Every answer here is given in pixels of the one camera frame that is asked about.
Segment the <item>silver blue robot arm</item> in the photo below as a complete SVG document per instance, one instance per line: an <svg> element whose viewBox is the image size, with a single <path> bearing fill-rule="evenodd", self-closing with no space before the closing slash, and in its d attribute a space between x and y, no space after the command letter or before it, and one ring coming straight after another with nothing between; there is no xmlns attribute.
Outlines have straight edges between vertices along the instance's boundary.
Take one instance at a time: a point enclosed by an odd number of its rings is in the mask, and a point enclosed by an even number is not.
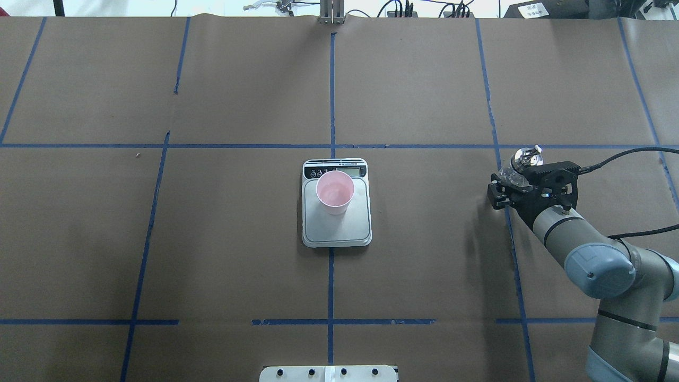
<svg viewBox="0 0 679 382"><path fill-rule="evenodd" d="M516 188L493 175L488 198L511 206L562 266L599 300L585 370L593 381L677 381L677 344L657 331L665 302L677 298L677 261L604 236L576 210L565 184Z"/></svg>

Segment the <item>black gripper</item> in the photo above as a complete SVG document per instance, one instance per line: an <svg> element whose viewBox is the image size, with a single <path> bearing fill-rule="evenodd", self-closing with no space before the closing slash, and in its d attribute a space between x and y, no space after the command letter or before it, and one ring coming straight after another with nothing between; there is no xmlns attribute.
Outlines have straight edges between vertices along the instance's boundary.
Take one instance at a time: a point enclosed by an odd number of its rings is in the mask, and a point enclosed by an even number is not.
<svg viewBox="0 0 679 382"><path fill-rule="evenodd" d="M488 184L488 201L493 210L503 210L507 206L516 210L517 215L531 230L543 211L557 205L555 198L544 197L536 190L524 193L502 183L497 177L492 177Z"/></svg>

